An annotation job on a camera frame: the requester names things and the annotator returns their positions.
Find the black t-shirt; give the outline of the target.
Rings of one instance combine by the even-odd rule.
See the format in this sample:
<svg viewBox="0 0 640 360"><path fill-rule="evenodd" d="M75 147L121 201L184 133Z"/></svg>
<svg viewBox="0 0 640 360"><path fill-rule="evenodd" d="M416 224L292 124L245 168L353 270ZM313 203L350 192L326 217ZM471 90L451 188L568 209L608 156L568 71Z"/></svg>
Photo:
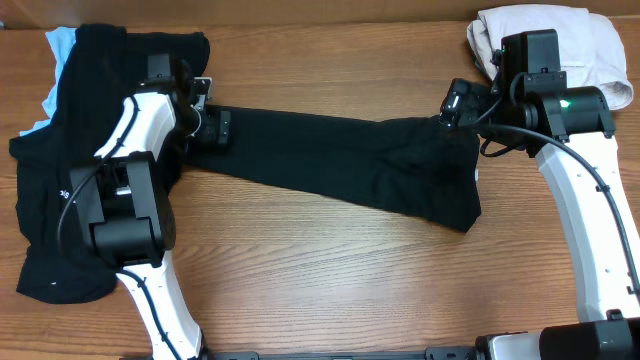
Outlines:
<svg viewBox="0 0 640 360"><path fill-rule="evenodd" d="M229 108L230 143L188 164L468 231L481 214L478 137L438 117L380 122Z"/></svg>

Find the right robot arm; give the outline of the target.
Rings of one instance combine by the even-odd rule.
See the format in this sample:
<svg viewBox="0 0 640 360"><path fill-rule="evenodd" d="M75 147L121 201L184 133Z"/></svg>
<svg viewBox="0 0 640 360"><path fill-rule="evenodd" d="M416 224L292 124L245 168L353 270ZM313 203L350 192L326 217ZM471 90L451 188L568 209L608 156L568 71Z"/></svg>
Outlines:
<svg viewBox="0 0 640 360"><path fill-rule="evenodd" d="M571 88L553 29L503 38L492 86L455 79L441 106L454 131L533 158L556 203L572 258L578 320L485 335L471 359L635 359L639 233L624 193L616 127L594 86Z"/></svg>

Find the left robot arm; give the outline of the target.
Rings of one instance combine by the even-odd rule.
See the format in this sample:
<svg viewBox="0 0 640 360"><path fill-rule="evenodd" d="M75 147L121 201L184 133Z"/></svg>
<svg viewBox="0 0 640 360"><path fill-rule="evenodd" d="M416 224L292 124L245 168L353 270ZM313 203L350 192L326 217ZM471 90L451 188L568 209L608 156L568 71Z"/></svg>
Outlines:
<svg viewBox="0 0 640 360"><path fill-rule="evenodd" d="M70 171L67 203L85 249L115 272L148 332L153 359L210 359L176 276L176 225L159 162L169 149L224 149L231 115L208 114L212 80L170 54L148 58L147 77L123 102L112 135Z"/></svg>

